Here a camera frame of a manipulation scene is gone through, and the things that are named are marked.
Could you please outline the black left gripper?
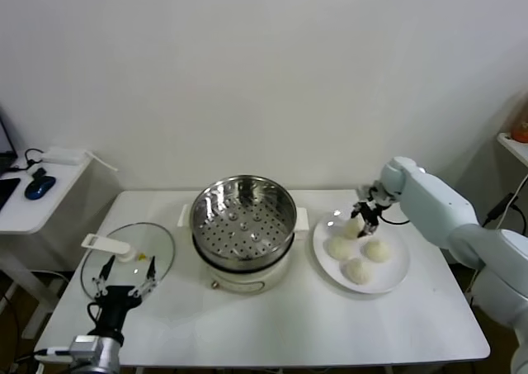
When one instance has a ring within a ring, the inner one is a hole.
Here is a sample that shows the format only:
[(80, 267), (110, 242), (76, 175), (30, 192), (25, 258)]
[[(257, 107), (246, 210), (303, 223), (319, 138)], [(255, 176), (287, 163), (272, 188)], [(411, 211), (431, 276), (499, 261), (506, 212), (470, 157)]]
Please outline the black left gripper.
[(94, 302), (101, 309), (92, 334), (99, 337), (122, 337), (122, 329), (128, 312), (141, 304), (157, 286), (156, 258), (151, 257), (144, 281), (136, 287), (108, 286), (106, 281), (116, 260), (112, 255), (102, 266), (98, 277), (92, 279), (96, 288)]

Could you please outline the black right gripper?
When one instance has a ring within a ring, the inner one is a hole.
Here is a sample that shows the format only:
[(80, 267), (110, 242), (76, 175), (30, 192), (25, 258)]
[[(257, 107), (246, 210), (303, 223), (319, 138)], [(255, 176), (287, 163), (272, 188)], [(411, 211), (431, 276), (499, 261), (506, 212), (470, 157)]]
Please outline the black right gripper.
[(379, 227), (379, 217), (383, 207), (375, 201), (358, 201), (351, 211), (351, 218), (361, 214), (364, 225), (358, 234), (358, 238), (372, 235)]

